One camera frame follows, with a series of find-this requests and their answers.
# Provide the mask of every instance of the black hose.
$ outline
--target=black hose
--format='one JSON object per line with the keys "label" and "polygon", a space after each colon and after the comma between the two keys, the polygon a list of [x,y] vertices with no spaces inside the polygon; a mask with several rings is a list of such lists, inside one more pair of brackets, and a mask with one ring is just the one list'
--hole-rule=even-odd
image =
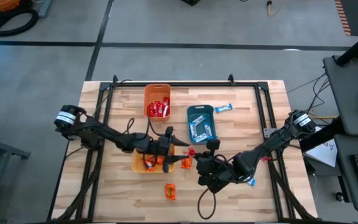
{"label": "black hose", "polygon": [[13,10],[12,12],[2,12],[1,20],[4,20],[3,23],[7,22],[8,20],[12,19],[15,16],[18,16],[20,14],[25,14],[25,13],[31,14],[31,19],[28,23],[24,24],[21,27],[12,29],[12,30],[0,31],[0,37],[7,37],[7,36],[21,34],[25,31],[31,29],[38,21],[38,12],[32,8],[29,8],[29,7],[22,8],[22,9],[16,9],[16,10]]}

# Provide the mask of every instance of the blue tray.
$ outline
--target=blue tray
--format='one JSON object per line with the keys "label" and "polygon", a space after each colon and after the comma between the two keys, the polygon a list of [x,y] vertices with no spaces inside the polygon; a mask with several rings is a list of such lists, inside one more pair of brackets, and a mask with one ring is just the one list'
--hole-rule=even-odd
{"label": "blue tray", "polygon": [[[193,122],[195,119],[204,115],[206,119],[197,125],[197,135],[205,133],[204,124],[208,123],[211,127],[212,137],[210,139],[216,139],[215,123],[214,123],[214,108],[211,105],[195,105],[187,109],[187,121],[188,123]],[[189,127],[189,138],[193,144],[206,144],[208,139],[200,142],[194,142],[191,137],[191,131]]]}

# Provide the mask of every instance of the gray floor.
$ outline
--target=gray floor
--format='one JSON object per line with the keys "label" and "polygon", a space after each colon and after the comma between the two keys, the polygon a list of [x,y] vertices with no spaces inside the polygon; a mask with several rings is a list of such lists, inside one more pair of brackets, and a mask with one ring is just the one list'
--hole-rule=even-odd
{"label": "gray floor", "polygon": [[[95,42],[108,0],[55,0],[50,16],[28,32],[0,40]],[[278,7],[280,1],[273,2]],[[11,21],[23,22],[26,16]],[[287,0],[277,17],[265,2],[202,0],[115,0],[103,42],[350,46],[333,0]],[[67,142],[54,131],[63,104],[76,104],[93,47],[0,46],[0,141],[32,152],[13,159],[0,190],[0,218],[8,223],[46,219]],[[287,90],[319,77],[322,59],[342,52],[221,49],[137,49],[102,47],[92,80],[284,80]],[[305,109],[312,85],[288,95],[293,109]],[[315,108],[335,115],[331,90]],[[314,196],[314,177],[310,179]],[[318,177],[316,201],[324,220],[358,221],[351,204],[331,195],[334,177]]]}

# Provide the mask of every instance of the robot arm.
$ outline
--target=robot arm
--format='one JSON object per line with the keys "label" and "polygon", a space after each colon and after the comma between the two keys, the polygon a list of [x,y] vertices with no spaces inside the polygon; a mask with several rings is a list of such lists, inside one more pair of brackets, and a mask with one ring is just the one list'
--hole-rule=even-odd
{"label": "robot arm", "polygon": [[[86,121],[81,122],[81,115],[86,116]],[[188,156],[174,156],[170,154],[170,145],[189,146],[187,143],[178,140],[173,135],[173,128],[168,127],[165,134],[161,134],[158,140],[153,140],[148,134],[132,133],[128,131],[120,133],[103,123],[100,123],[92,116],[86,115],[83,108],[65,105],[61,108],[55,119],[56,131],[62,136],[71,140],[73,136],[81,138],[81,145],[88,149],[102,147],[102,140],[107,139],[113,142],[125,153],[133,153],[136,149],[141,154],[165,156],[163,163],[164,172],[168,172],[168,165],[176,161],[186,159]]]}
{"label": "robot arm", "polygon": [[219,148],[219,140],[210,141],[207,148],[212,149],[211,152],[195,155],[197,171],[200,175],[198,183],[207,185],[214,194],[229,183],[243,183],[254,176],[261,158],[268,156],[276,149],[283,151],[293,139],[307,138],[314,133],[315,127],[316,124],[305,112],[295,110],[285,120],[284,127],[272,133],[265,142],[255,149],[236,154],[232,158],[232,163],[228,163],[231,159],[226,161],[226,159],[220,159],[220,155],[215,156],[214,150]]}

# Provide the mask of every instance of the wooden table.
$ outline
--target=wooden table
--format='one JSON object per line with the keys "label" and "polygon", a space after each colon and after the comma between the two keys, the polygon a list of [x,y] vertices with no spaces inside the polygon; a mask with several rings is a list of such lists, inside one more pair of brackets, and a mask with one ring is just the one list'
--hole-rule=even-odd
{"label": "wooden table", "polygon": [[[83,86],[79,106],[88,114],[94,113],[99,84],[85,82]],[[283,81],[268,81],[268,84],[275,119],[280,128],[288,118],[290,104]],[[114,90],[109,126],[124,131],[128,120],[135,118],[131,132],[144,133],[147,120],[143,115],[143,95],[144,89],[140,87],[120,87]],[[232,103],[234,110],[214,115],[216,132],[221,140],[218,152],[231,157],[239,151],[251,150],[263,141],[255,90],[251,87],[173,87],[171,101],[169,121],[153,124],[158,133],[164,132],[167,126],[173,126],[178,139],[190,142],[186,120],[189,106]],[[264,111],[268,121],[265,105]],[[79,146],[79,141],[71,142],[67,153]],[[207,150],[205,146],[195,146],[195,149],[198,152]],[[187,148],[177,147],[177,154],[185,150]],[[61,215],[80,190],[85,158],[86,150],[82,150],[66,160],[52,218]],[[284,152],[284,158],[291,190],[307,211],[317,216],[301,151],[289,147]],[[132,171],[131,155],[122,153],[113,143],[106,141],[94,221],[204,222],[198,216],[197,201],[206,187],[197,184],[195,165],[193,161],[192,170],[186,170],[181,169],[178,163],[169,174],[138,174]],[[208,222],[277,221],[267,163],[258,164],[255,179],[254,187],[229,184],[218,192],[216,212]],[[165,184],[176,185],[175,201],[165,198]],[[283,193],[280,193],[284,214],[287,214],[285,199]],[[87,199],[85,202],[84,212],[88,210]],[[201,201],[201,213],[208,216],[212,208],[212,194],[207,193]]]}

